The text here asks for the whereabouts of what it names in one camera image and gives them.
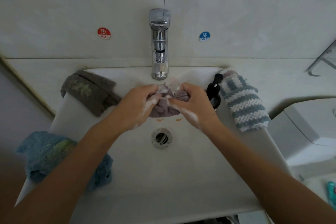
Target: chrome faucet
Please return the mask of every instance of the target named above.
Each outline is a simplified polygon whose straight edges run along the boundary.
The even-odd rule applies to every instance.
[[[167,78],[168,70],[168,28],[170,12],[157,8],[149,10],[149,26],[152,35],[152,77],[161,81]]]

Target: blue sticker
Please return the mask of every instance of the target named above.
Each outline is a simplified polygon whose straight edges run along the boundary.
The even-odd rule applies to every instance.
[[[210,33],[208,31],[204,31],[199,35],[199,40],[201,42],[206,42],[210,39]]]

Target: toilet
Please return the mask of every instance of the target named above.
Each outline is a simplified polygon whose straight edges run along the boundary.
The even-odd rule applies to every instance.
[[[289,166],[336,156],[336,98],[295,103],[267,128]]]

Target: person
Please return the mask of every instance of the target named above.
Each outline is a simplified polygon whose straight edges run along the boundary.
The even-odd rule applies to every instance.
[[[190,100],[170,98],[168,104],[212,141],[275,224],[336,223],[336,212],[327,203],[254,153],[221,124],[202,88],[186,82],[180,88],[188,92]],[[154,94],[157,89],[155,84],[132,89],[1,223],[68,223],[104,154],[122,133],[140,126],[161,98]]]

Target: blue and white striped towel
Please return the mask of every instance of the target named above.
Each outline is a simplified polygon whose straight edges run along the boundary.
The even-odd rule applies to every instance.
[[[232,68],[224,69],[221,73],[224,79],[219,84],[220,91],[237,128],[243,132],[266,128],[271,119],[257,95],[258,90]]]

